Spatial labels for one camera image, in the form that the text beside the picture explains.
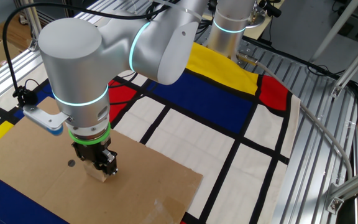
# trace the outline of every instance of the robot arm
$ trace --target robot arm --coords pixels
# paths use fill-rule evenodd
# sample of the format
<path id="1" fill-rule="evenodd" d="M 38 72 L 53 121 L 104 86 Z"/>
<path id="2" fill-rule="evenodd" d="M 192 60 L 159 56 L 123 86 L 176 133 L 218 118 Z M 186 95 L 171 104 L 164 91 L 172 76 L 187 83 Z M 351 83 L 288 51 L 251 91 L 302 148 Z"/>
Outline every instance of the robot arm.
<path id="1" fill-rule="evenodd" d="M 115 174 L 116 153 L 107 149 L 108 82 L 132 70 L 164 85 L 174 83 L 190 56 L 200 21 L 196 15 L 207 2 L 181 0 L 152 21 L 111 19 L 100 28 L 74 18 L 50 23 L 39 35 L 39 47 L 61 113 L 25 105 L 24 114 L 53 134 L 61 133 L 65 122 L 77 156 L 106 175 Z"/>

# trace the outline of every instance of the metal rod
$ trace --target metal rod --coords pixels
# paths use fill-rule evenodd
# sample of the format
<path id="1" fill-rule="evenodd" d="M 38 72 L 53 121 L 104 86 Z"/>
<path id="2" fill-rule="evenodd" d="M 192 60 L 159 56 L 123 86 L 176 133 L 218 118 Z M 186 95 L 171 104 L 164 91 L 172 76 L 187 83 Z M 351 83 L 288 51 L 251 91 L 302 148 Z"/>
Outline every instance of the metal rod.
<path id="1" fill-rule="evenodd" d="M 353 138 L 353 174 L 358 175 L 358 130 L 354 131 Z M 358 224 L 358 196 L 354 200 L 354 223 Z"/>
<path id="2" fill-rule="evenodd" d="M 358 56 L 349 65 L 349 68 L 346 69 L 345 73 L 341 75 L 341 77 L 336 81 L 334 90 L 332 92 L 333 97 L 337 97 L 339 95 L 341 90 L 346 86 L 346 84 L 356 74 L 357 71 L 358 71 Z"/>
<path id="3" fill-rule="evenodd" d="M 341 198 L 347 200 L 358 194 L 358 175 L 335 188 L 329 195 L 329 198 Z"/>
<path id="4" fill-rule="evenodd" d="M 309 59 L 309 62 L 314 63 L 318 57 L 324 52 L 329 43 L 333 40 L 338 31 L 342 28 L 343 24 L 347 21 L 347 19 L 352 15 L 354 10 L 358 7 L 358 0 L 352 0 L 346 7 L 345 11 L 336 21 L 333 28 L 328 32 L 326 38 L 323 40 L 321 45 L 318 47 L 317 51 L 314 55 Z"/>
<path id="5" fill-rule="evenodd" d="M 31 4 L 31 3 L 34 3 L 34 1 L 33 0 L 22 0 L 22 5 Z M 37 10 L 35 7 L 30 7 L 30 8 L 24 9 L 24 11 L 25 11 L 26 18 L 29 21 L 29 25 L 31 26 L 32 37 L 33 37 L 33 39 L 38 40 L 38 36 L 39 36 L 42 28 L 41 28 L 40 19 L 38 18 Z"/>

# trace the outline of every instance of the floor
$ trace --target floor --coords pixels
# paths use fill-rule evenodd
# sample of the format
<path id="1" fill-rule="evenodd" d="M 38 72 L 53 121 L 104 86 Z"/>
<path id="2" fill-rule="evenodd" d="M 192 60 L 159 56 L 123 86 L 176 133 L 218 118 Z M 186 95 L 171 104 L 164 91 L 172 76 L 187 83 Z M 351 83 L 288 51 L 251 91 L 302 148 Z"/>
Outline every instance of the floor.
<path id="1" fill-rule="evenodd" d="M 4 22 L 0 23 L 0 35 L 2 36 L 2 30 L 4 28 Z M 19 15 L 15 16 L 9 23 L 7 29 L 7 40 L 15 45 L 20 51 L 24 51 L 29 48 L 31 43 L 30 27 L 28 25 L 22 25 L 19 22 Z"/>
<path id="2" fill-rule="evenodd" d="M 332 3 L 333 0 L 286 0 L 282 6 L 282 16 L 273 20 L 273 46 L 278 50 L 309 60 L 338 18 L 331 11 Z M 6 14 L 6 11 L 1 9 L 1 14 Z M 9 40 L 21 42 L 23 46 L 27 45 L 28 26 L 20 25 L 17 20 L 13 20 L 11 26 L 15 28 L 10 32 Z M 263 38 L 269 39 L 267 30 Z M 358 42 L 337 35 L 318 60 L 318 64 L 326 65 L 330 71 L 337 72 L 345 69 L 357 54 Z M 358 72 L 354 80 L 358 82 Z"/>

